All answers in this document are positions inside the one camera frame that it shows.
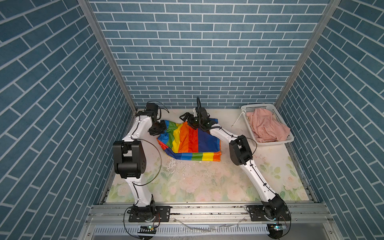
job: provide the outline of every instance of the black mounting plate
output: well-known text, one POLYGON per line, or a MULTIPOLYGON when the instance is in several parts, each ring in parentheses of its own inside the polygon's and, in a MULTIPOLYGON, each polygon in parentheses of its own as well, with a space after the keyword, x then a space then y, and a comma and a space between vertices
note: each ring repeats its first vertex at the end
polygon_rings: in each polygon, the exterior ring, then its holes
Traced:
MULTIPOLYGON (((157 213, 160 213, 160 222, 169 222, 170 206, 156 206, 156 222, 158 222, 157 213)), ((131 212, 129 222, 145 222, 143 218, 137 217, 137 214, 131 212)))
MULTIPOLYGON (((247 210, 249 211, 249 216, 251 217, 251 221, 260 222, 260 221, 271 221, 270 219, 264 216, 264 206, 263 205, 248 205, 247 210)), ((288 208, 286 206, 283 207, 283 211, 281 212, 281 216, 279 221, 288 222, 291 220, 291 217, 288 212, 288 208)))

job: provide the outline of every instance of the folded rainbow fabric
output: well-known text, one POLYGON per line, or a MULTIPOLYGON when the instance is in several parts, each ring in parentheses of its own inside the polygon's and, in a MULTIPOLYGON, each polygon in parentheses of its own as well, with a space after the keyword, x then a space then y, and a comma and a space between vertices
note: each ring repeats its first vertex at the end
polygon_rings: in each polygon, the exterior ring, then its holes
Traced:
POLYGON ((167 130, 157 141, 167 155, 178 160, 220 162, 220 140, 217 137, 201 129, 195 130, 187 122, 165 122, 167 130))

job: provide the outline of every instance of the green stripe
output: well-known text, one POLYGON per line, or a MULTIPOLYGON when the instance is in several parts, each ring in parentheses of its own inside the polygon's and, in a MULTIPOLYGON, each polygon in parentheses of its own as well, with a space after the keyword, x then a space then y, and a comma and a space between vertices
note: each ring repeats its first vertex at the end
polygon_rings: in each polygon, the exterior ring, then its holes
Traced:
POLYGON ((173 140, 175 140, 175 137, 173 136, 173 131, 175 131, 176 129, 177 129, 176 123, 169 121, 169 127, 167 129, 169 139, 166 145, 171 149, 173 148, 173 140))
POLYGON ((192 154, 192 161, 202 161, 203 159, 203 153, 202 152, 196 152, 192 154))

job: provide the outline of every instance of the brick wallpaper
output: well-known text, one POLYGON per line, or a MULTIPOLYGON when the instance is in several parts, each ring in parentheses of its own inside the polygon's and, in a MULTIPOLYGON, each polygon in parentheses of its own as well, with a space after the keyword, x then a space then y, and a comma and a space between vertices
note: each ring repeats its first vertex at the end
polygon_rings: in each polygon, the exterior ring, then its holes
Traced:
POLYGON ((0 1, 0 239, 73 239, 131 110, 76 0, 0 1))
POLYGON ((328 0, 93 1, 139 107, 275 102, 328 0))
POLYGON ((344 239, 384 239, 383 12, 342 0, 280 108, 344 239))

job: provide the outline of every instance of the crumpled pink fabric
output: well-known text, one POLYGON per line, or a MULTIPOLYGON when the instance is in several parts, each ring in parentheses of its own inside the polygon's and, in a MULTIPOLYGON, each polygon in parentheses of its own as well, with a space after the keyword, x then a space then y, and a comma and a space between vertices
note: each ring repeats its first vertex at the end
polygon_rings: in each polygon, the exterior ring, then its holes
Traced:
POLYGON ((291 131, 289 127, 278 122, 267 109, 256 108, 254 112, 247 112, 247 116, 258 142, 285 141, 291 131))

